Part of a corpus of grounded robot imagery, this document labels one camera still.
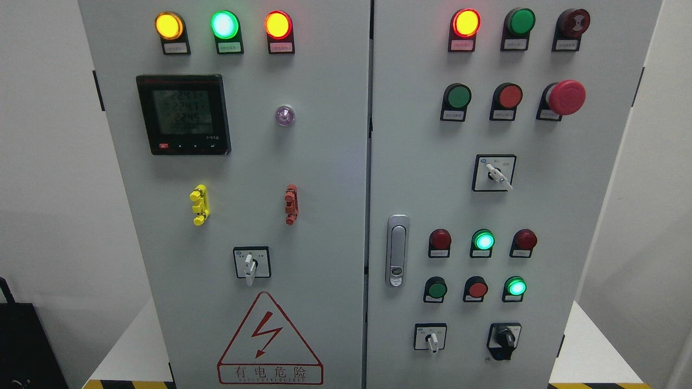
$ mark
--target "black bag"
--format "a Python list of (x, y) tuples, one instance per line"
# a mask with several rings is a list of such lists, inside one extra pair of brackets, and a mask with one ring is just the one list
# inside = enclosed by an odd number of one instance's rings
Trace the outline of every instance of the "black bag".
[(33, 304), (19, 304), (0, 277), (0, 389), (67, 389)]

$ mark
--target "lcd display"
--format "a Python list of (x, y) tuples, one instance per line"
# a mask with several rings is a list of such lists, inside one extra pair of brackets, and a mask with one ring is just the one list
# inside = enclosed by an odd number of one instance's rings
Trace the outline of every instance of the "lcd display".
[(155, 90), (159, 131), (165, 135), (213, 134), (207, 91)]

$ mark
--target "electrical control cabinet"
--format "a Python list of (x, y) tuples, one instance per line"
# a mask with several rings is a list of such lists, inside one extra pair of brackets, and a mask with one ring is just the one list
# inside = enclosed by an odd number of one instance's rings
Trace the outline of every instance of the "electrical control cabinet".
[(545, 387), (660, 5), (374, 2), (368, 388)]
[(177, 387), (360, 387), (370, 2), (79, 3)]

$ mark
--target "digital power meter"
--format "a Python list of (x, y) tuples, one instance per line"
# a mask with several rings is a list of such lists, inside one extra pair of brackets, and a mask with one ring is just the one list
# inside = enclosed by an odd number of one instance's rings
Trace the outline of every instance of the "digital power meter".
[(220, 74), (138, 75), (137, 89), (153, 155), (230, 152)]

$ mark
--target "yellow black hazard stripe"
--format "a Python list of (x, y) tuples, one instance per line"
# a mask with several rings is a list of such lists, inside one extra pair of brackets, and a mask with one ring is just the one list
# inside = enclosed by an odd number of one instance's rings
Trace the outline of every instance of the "yellow black hazard stripe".
[(176, 389), (172, 382), (110, 381), (90, 379), (83, 389)]
[[(172, 382), (90, 380), (83, 389), (176, 389)], [(548, 389), (651, 389), (645, 383), (550, 383)]]
[(645, 383), (551, 383), (548, 389), (651, 389)]

